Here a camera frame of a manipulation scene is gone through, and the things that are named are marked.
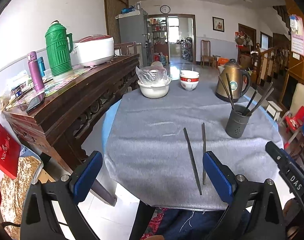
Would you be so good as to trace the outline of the dark chopstick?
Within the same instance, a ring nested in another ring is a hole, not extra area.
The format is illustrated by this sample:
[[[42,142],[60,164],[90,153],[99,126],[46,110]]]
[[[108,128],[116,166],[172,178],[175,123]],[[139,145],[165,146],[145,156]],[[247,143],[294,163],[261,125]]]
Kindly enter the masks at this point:
[[[230,78],[229,78],[229,74],[228,74],[228,73],[226,73],[226,79],[227,79],[227,82],[228,82],[230,103],[231,103],[231,105],[232,105],[232,109],[234,109],[233,92],[232,92],[232,86],[231,86],[231,84],[230,84]]]
[[[185,139],[187,141],[188,152],[189,152],[189,156],[190,156],[190,161],[191,161],[192,170],[193,170],[193,173],[194,173],[196,185],[197,185],[199,194],[201,196],[202,195],[202,188],[201,188],[201,184],[200,184],[200,179],[199,179],[199,176],[198,176],[196,162],[195,162],[195,158],[194,158],[194,155],[193,155],[193,152],[192,152],[192,148],[191,148],[191,143],[190,143],[190,140],[189,140],[188,132],[187,132],[187,129],[185,127],[183,128],[183,132],[184,132]]]
[[[202,140],[203,140],[203,154],[205,154],[206,150],[206,134],[205,134],[205,123],[202,123]],[[204,169],[203,165],[203,170],[202,170],[202,184],[205,185],[206,182],[206,171]]]
[[[246,116],[246,114],[247,114],[247,111],[248,111],[248,109],[249,109],[249,107],[250,107],[250,105],[251,105],[251,103],[252,103],[252,101],[254,100],[254,98],[255,98],[255,96],[256,96],[256,94],[257,94],[257,89],[254,91],[254,93],[253,93],[253,95],[252,95],[252,97],[251,97],[251,99],[250,99],[250,101],[249,101],[249,103],[247,104],[247,106],[246,106],[246,108],[245,108],[245,110],[243,111],[243,116]]]
[[[253,114],[254,111],[256,111],[263,103],[264,100],[266,100],[273,92],[274,88],[271,87],[259,100],[259,102],[255,105],[255,107],[249,112],[250,115]]]

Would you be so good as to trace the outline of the red plastic child chair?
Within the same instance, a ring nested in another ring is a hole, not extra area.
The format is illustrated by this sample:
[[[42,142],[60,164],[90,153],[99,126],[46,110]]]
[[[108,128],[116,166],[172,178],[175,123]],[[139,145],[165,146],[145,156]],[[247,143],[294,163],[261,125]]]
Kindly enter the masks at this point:
[[[287,149],[302,130],[304,124],[304,106],[301,106],[295,115],[291,112],[286,113],[284,115],[284,122],[286,124],[286,133],[292,132],[290,139],[284,143],[284,149]]]

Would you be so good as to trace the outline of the small white stool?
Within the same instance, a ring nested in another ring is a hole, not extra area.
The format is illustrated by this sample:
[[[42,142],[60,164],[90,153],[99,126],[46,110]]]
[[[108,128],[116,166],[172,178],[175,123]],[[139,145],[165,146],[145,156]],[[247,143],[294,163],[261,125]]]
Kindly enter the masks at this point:
[[[274,121],[278,121],[282,111],[283,110],[274,101],[268,101],[266,112],[273,118]]]

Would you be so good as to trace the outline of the red book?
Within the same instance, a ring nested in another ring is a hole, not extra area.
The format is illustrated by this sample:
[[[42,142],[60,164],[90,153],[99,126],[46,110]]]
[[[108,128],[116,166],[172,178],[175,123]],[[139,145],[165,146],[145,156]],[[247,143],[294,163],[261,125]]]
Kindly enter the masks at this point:
[[[17,178],[21,146],[0,124],[0,170],[10,179]]]

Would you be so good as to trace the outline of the dark grey utensil holder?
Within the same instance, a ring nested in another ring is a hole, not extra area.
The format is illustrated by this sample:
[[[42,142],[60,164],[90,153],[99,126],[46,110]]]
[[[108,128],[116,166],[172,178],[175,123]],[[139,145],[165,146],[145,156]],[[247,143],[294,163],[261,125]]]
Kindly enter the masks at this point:
[[[231,110],[225,131],[232,138],[240,138],[251,117],[250,110],[242,105],[234,105]]]

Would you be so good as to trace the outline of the dark carved wooden sideboard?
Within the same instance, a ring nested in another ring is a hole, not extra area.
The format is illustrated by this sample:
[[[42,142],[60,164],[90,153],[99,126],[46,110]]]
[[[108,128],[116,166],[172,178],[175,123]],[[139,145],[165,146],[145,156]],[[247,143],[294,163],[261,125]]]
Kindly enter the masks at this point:
[[[128,88],[136,89],[139,55],[115,57],[78,76],[41,106],[26,112],[27,104],[4,110],[5,119],[21,142],[26,142],[72,173],[87,158],[81,145],[95,124]]]

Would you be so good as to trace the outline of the black smartphone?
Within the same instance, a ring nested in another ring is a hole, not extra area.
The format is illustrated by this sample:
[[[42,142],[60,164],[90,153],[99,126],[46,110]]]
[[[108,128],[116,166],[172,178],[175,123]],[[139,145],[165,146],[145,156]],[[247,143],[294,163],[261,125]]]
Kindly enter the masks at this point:
[[[36,97],[32,98],[26,109],[26,113],[31,113],[31,111],[38,108],[41,104],[44,103],[44,100],[45,100],[45,93],[41,93]]]

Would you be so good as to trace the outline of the grey table cloth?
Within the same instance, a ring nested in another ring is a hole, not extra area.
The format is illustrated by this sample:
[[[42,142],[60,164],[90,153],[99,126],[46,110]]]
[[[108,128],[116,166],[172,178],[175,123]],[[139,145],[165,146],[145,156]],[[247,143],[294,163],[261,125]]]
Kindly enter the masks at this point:
[[[104,149],[110,177],[145,204],[192,210],[223,210],[209,179],[202,177],[203,151],[248,180],[273,179],[284,189],[279,170],[266,153],[272,141],[283,146],[275,123],[263,109],[249,119],[239,139],[226,124],[231,106],[217,98],[215,85],[202,81],[184,90],[178,81],[159,99],[139,89],[124,94]]]

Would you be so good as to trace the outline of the red white bowl stack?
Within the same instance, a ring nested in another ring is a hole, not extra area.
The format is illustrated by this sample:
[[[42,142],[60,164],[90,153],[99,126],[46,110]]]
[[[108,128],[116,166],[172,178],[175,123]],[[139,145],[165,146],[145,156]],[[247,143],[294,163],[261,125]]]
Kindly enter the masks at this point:
[[[181,86],[187,91],[192,91],[197,87],[199,77],[199,72],[192,70],[181,70],[179,76]]]

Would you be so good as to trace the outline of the white pot with plastic bag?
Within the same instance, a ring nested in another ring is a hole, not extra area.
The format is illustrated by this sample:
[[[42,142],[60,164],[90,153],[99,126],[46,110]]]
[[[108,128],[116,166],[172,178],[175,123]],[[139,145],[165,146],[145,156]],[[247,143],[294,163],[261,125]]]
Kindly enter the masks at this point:
[[[149,99],[159,99],[168,94],[171,78],[161,64],[143,68],[136,67],[141,93]]]

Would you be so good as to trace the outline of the green thermos jug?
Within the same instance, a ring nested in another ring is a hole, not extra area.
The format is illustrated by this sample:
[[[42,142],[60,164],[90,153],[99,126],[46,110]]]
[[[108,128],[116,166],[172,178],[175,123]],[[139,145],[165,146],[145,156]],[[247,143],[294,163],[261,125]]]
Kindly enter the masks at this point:
[[[53,76],[59,76],[72,70],[70,53],[73,51],[72,33],[66,32],[58,20],[49,26],[46,34],[46,51]]]

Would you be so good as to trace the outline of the grey refrigerator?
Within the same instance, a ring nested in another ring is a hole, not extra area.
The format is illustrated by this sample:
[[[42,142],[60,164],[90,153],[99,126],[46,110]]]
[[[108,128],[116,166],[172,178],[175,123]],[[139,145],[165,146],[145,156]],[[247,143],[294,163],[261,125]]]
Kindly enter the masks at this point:
[[[142,67],[150,66],[152,63],[152,43],[148,19],[148,13],[143,9],[116,16],[121,42],[136,42],[141,44],[140,57],[142,58]]]

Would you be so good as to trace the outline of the wall calendar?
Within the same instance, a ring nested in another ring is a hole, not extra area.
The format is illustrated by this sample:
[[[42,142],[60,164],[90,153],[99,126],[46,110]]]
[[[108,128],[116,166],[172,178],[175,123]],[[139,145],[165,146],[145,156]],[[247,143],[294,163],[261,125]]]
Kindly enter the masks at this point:
[[[301,17],[290,15],[291,51],[304,56],[304,25]]]

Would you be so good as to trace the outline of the framed wall picture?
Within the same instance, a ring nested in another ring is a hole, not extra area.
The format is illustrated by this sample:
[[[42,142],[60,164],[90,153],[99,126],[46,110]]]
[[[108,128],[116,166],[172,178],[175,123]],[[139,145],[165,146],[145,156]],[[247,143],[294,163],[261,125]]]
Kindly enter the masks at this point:
[[[213,30],[224,32],[224,19],[218,17],[212,17]]]

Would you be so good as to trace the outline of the round wall clock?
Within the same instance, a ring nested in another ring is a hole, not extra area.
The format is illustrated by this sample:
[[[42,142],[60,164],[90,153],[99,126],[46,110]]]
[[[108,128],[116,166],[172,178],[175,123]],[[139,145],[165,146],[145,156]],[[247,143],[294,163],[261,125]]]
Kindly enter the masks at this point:
[[[169,14],[171,11],[170,6],[168,5],[162,5],[159,10],[162,14]]]

